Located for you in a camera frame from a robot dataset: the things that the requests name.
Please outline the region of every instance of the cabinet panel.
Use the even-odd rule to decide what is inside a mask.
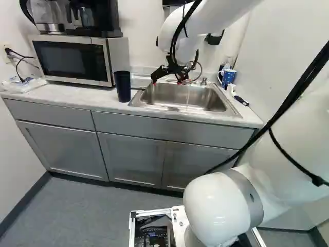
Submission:
[[[111,181],[160,187],[165,142],[98,133]]]
[[[47,170],[108,181],[95,132],[17,121]]]
[[[16,120],[40,122],[69,128],[95,130],[89,110],[5,99]]]
[[[254,129],[92,111],[97,131],[239,149]]]
[[[194,178],[203,175],[237,150],[167,142],[164,158],[162,187],[171,190],[184,190]],[[218,169],[225,170],[235,161]]]

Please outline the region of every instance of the gray floor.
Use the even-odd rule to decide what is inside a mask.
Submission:
[[[52,178],[0,239],[0,247],[127,247],[129,212],[179,198]],[[308,234],[260,231],[267,247],[314,247]]]
[[[308,233],[259,230],[267,247],[315,247]]]

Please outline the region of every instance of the microwave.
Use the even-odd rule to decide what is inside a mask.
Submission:
[[[127,37],[40,34],[29,38],[40,71],[49,81],[114,87],[113,73],[130,71]]]

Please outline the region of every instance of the stainless steel sink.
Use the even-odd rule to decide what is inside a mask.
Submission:
[[[239,114],[213,83],[177,85],[172,82],[150,84],[145,91],[138,91],[129,103],[133,107],[197,114]]]

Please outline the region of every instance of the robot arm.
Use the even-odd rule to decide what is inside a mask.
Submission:
[[[153,83],[157,79],[177,74],[182,80],[188,71],[186,64],[193,60],[195,52],[208,33],[220,32],[242,17],[262,0],[196,0],[172,12],[164,22],[157,39],[158,47],[166,52],[168,66],[161,65],[151,74]],[[176,56],[171,54],[174,33],[191,8],[197,6],[177,37]]]
[[[171,49],[174,33],[182,16],[197,2],[199,5],[185,24],[186,32],[184,29],[178,30],[175,59]],[[180,70],[191,60],[204,34],[223,30],[260,2],[196,0],[185,6],[184,14],[183,7],[174,11],[165,21],[158,37],[159,48],[168,53],[169,65],[162,65],[152,74],[153,83],[167,74],[178,74],[184,78],[184,73],[179,74]],[[328,54],[326,59],[322,57],[324,54]],[[315,64],[319,67],[325,65],[329,59],[329,42],[318,56],[319,59],[315,58],[310,65],[313,71],[307,69],[294,87],[296,90],[289,95],[301,90],[304,87],[302,83],[312,81],[309,78],[314,78],[319,72],[318,68],[313,68]],[[321,183],[317,185],[313,176],[309,175],[311,173],[329,181],[328,105],[327,83],[292,107],[288,106],[288,111],[274,121],[269,132],[265,130],[254,143],[243,165],[192,181],[184,192],[184,206],[190,223],[185,232],[186,247],[229,246],[237,235],[279,216],[291,207],[328,196],[329,183],[323,184],[326,186],[321,186]],[[304,171],[279,151],[273,134],[284,150],[303,166]]]

